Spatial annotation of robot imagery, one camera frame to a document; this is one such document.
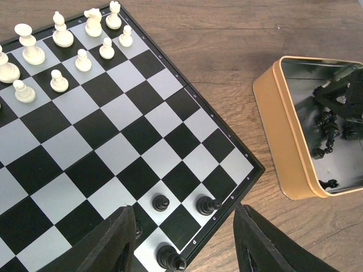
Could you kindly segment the black king piece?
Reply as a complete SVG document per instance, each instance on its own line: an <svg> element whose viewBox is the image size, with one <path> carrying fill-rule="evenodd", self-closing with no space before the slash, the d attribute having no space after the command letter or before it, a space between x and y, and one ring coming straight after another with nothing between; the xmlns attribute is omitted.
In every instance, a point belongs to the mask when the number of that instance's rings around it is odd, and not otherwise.
<svg viewBox="0 0 363 272"><path fill-rule="evenodd" d="M184 271L187 267L186 260L171 245L164 245L158 249L157 263L160 267L171 271Z"/></svg>

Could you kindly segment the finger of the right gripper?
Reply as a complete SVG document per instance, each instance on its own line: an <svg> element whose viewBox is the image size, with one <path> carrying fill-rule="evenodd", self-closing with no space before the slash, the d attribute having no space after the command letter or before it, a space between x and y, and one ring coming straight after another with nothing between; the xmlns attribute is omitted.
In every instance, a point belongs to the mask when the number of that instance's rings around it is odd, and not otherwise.
<svg viewBox="0 0 363 272"><path fill-rule="evenodd" d="M314 92L317 103L343 119L362 119L362 69L357 69Z"/></svg>

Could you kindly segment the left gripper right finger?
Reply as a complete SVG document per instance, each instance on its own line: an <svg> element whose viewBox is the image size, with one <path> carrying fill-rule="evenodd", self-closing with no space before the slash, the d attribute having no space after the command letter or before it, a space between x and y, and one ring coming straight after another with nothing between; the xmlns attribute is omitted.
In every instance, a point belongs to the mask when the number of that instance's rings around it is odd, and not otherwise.
<svg viewBox="0 0 363 272"><path fill-rule="evenodd" d="M233 231L240 271L336 271L250 205L236 207Z"/></svg>

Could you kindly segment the black pawn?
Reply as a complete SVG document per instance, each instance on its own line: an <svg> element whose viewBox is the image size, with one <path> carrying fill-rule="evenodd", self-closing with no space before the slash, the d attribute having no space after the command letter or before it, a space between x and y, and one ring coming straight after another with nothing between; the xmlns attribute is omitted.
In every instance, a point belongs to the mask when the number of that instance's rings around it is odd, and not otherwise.
<svg viewBox="0 0 363 272"><path fill-rule="evenodd" d="M140 238L142 233L143 233L142 226L140 225L139 222L136 222L136 240Z"/></svg>
<svg viewBox="0 0 363 272"><path fill-rule="evenodd" d="M153 198L152 206L156 211L165 211L170 204L170 200L163 194L156 195Z"/></svg>
<svg viewBox="0 0 363 272"><path fill-rule="evenodd" d="M201 215L211 215L214 211L222 207L222 202L217 199L212 199L208 196L200 197L196 202L196 210Z"/></svg>

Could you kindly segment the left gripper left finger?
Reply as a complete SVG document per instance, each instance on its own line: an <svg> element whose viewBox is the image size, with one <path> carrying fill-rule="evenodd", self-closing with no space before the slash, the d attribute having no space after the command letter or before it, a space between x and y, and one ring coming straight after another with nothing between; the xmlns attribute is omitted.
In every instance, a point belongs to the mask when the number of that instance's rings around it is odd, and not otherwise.
<svg viewBox="0 0 363 272"><path fill-rule="evenodd" d="M135 240L134 210L120 207L67 252L62 271L131 271Z"/></svg>

